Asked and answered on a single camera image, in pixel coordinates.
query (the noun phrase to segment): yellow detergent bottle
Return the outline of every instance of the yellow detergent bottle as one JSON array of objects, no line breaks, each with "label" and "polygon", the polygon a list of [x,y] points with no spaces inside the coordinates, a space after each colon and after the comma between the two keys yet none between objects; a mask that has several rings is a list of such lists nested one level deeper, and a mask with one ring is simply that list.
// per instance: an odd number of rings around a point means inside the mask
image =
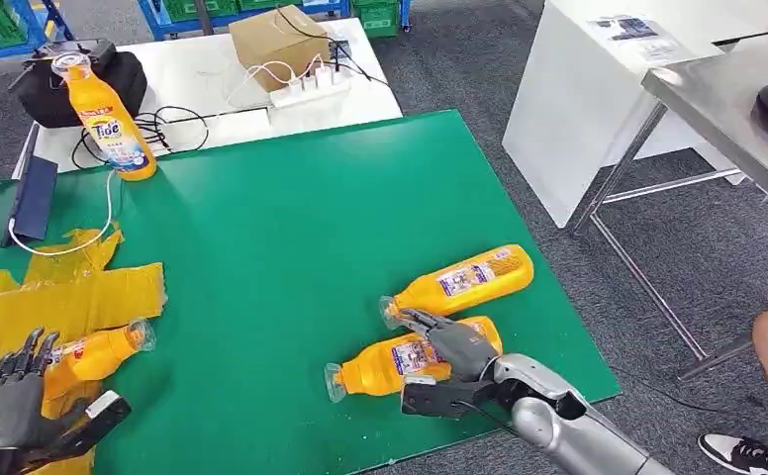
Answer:
[{"label": "yellow detergent bottle", "polygon": [[[501,336],[488,317],[470,317],[458,322],[475,329],[498,351],[504,352]],[[432,376],[436,381],[451,376],[451,365],[442,360],[427,340],[416,333],[379,341],[364,348],[343,365],[329,363],[325,368],[329,398],[336,403],[346,394],[386,396],[404,386],[406,374]]]},{"label": "yellow detergent bottle", "polygon": [[507,244],[423,275],[395,297],[381,298],[381,317],[390,330],[402,309],[436,315],[454,312],[521,290],[532,282],[532,260],[517,244]]},{"label": "yellow detergent bottle", "polygon": [[51,69],[66,81],[69,103],[87,132],[123,180],[144,180],[156,172],[156,159],[119,94],[90,68],[90,58],[65,52]]},{"label": "yellow detergent bottle", "polygon": [[155,344],[153,328],[142,319],[56,348],[44,375],[44,400],[58,398],[83,381],[110,376],[137,351],[150,351]]}]

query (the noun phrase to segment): bottle cap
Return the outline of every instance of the bottle cap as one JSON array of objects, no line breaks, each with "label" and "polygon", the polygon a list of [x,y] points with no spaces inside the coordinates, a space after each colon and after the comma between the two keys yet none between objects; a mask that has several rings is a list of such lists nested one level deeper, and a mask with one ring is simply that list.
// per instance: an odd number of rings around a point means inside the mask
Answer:
[{"label": "bottle cap", "polygon": [[156,335],[147,319],[130,322],[125,327],[125,334],[136,351],[151,351],[156,348]]},{"label": "bottle cap", "polygon": [[90,75],[90,58],[80,51],[59,54],[51,61],[51,71],[63,79],[80,79]]},{"label": "bottle cap", "polygon": [[389,296],[383,296],[378,300],[378,309],[381,311],[381,320],[389,330],[395,330],[399,327],[399,308],[396,306],[396,299]]},{"label": "bottle cap", "polygon": [[335,363],[326,363],[323,368],[323,374],[326,376],[326,389],[329,391],[329,399],[333,403],[339,403],[346,396],[346,387],[340,378],[340,365]]}]

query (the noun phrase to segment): paper document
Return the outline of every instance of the paper document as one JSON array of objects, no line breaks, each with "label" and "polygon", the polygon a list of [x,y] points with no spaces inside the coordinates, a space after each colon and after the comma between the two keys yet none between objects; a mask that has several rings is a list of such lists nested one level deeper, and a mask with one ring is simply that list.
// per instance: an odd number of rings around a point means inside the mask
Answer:
[{"label": "paper document", "polygon": [[629,15],[601,17],[588,22],[596,37],[620,54],[630,54],[647,64],[692,59],[693,55],[655,22]]}]

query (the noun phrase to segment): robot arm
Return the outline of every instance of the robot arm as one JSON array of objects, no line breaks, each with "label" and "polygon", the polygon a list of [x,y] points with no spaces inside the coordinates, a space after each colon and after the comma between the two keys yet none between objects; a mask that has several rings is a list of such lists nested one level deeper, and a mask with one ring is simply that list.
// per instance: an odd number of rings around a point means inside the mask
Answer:
[{"label": "robot arm", "polygon": [[60,419],[43,417],[44,373],[58,334],[47,335],[35,354],[42,334],[34,330],[20,350],[0,359],[0,475],[81,456],[131,412],[124,399],[107,391],[89,406],[76,400]]},{"label": "robot arm", "polygon": [[426,338],[454,375],[440,383],[406,377],[403,413],[459,418],[469,405],[494,401],[522,439],[571,475],[672,475],[538,361],[499,356],[471,327],[422,311],[405,311],[400,323]]}]

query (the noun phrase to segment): stainless steel table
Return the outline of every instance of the stainless steel table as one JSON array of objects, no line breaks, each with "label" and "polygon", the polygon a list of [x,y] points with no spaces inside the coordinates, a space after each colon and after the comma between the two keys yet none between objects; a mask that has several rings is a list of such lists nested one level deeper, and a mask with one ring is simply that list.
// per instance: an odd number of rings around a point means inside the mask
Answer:
[{"label": "stainless steel table", "polygon": [[[598,216],[598,210],[604,204],[739,172],[748,175],[768,194],[768,133],[760,128],[753,115],[757,93],[767,84],[768,37],[756,39],[754,46],[746,45],[745,48],[728,54],[650,69],[643,78],[642,85],[657,98],[658,103],[626,149],[621,161],[573,227],[574,234],[579,234],[589,222],[594,225],[654,301],[658,310],[690,347],[696,362],[685,368],[678,375],[679,379],[695,376],[747,349],[751,344],[750,333],[716,352],[706,352],[603,223]],[[736,168],[613,194],[615,186],[628,171],[637,152],[667,109],[677,113],[736,165]]]}]

